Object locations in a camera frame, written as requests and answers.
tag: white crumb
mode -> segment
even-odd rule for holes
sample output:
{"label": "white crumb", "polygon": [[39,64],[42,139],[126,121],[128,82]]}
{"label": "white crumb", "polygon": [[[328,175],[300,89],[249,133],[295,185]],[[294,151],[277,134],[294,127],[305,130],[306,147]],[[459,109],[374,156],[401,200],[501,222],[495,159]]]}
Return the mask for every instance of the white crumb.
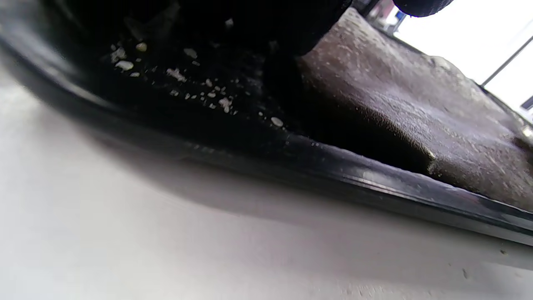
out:
{"label": "white crumb", "polygon": [[198,58],[198,54],[196,53],[196,51],[194,49],[185,48],[185,49],[183,49],[183,52],[185,52],[185,54],[187,54],[188,56],[190,56],[190,57],[192,57],[194,59]]}
{"label": "white crumb", "polygon": [[113,53],[111,53],[111,62],[116,63],[121,59],[126,59],[126,50],[124,48],[120,47]]}
{"label": "white crumb", "polygon": [[124,71],[129,71],[129,70],[133,69],[133,63],[131,61],[127,61],[127,60],[121,60],[121,61],[117,62],[115,67],[121,68]]}
{"label": "white crumb", "polygon": [[139,52],[146,52],[146,50],[148,50],[148,45],[146,45],[146,43],[139,43],[135,46],[135,49]]}
{"label": "white crumb", "polygon": [[178,81],[181,81],[181,82],[186,82],[187,81],[187,78],[185,78],[185,76],[180,74],[180,69],[178,69],[178,68],[176,68],[176,70],[167,69],[167,75],[168,76],[172,76],[172,77],[176,78]]}
{"label": "white crumb", "polygon": [[224,22],[227,29],[231,29],[233,27],[233,19],[228,19],[226,22]]}
{"label": "white crumb", "polygon": [[276,125],[277,127],[283,127],[283,121],[276,118],[276,117],[272,117],[270,118],[270,120],[272,121],[272,124]]}
{"label": "white crumb", "polygon": [[229,113],[230,112],[230,107],[231,107],[231,101],[230,100],[228,100],[227,98],[220,99],[219,100],[219,104],[220,104],[220,106],[222,106],[224,108],[224,112],[225,113]]}

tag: gravel particle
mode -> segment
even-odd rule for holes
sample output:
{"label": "gravel particle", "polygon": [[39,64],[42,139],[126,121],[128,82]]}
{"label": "gravel particle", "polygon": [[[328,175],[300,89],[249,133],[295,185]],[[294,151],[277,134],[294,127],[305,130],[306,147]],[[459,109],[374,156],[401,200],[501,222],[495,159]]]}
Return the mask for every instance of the gravel particle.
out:
{"label": "gravel particle", "polygon": [[116,63],[121,59],[126,59],[126,50],[124,48],[120,47],[113,53],[111,53],[111,62]]}
{"label": "gravel particle", "polygon": [[146,52],[146,50],[148,50],[148,45],[146,45],[146,43],[139,43],[135,46],[135,49],[139,52]]}
{"label": "gravel particle", "polygon": [[133,63],[127,60],[121,60],[116,63],[115,67],[121,68],[124,71],[133,69]]}
{"label": "gravel particle", "polygon": [[282,127],[283,126],[283,121],[276,118],[276,117],[272,117],[270,118],[270,120],[272,121],[272,124],[276,125],[277,127]]}
{"label": "gravel particle", "polygon": [[185,78],[185,76],[180,74],[180,70],[178,68],[176,68],[176,70],[167,69],[167,75],[168,76],[172,76],[172,77],[176,78],[178,81],[181,81],[181,82],[186,82],[187,81],[187,78]]}
{"label": "gravel particle", "polygon": [[192,57],[194,59],[198,58],[198,54],[192,48],[185,48],[185,49],[183,49],[183,52],[185,52],[185,54],[187,54],[188,56],[190,56],[190,57]]}
{"label": "gravel particle", "polygon": [[219,100],[219,104],[220,104],[220,106],[222,106],[224,108],[224,112],[225,113],[229,113],[230,112],[231,101],[228,100],[228,98],[220,99]]}

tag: black car floor mat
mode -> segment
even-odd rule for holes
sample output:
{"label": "black car floor mat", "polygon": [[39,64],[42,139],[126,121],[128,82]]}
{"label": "black car floor mat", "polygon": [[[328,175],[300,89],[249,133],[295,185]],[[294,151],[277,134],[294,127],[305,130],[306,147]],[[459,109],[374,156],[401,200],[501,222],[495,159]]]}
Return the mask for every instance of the black car floor mat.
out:
{"label": "black car floor mat", "polygon": [[131,26],[123,30],[102,60],[176,101],[533,210],[531,152],[516,142],[511,117],[449,62],[383,37],[354,9],[298,61],[265,58],[186,29],[163,49],[135,36]]}

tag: brown carpet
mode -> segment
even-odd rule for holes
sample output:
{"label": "brown carpet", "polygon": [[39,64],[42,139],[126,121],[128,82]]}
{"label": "brown carpet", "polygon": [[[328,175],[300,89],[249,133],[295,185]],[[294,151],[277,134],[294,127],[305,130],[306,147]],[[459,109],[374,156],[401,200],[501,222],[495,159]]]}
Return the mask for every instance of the brown carpet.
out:
{"label": "brown carpet", "polygon": [[318,139],[533,210],[533,155],[513,120],[455,66],[397,43],[349,9],[298,61],[293,103]]}

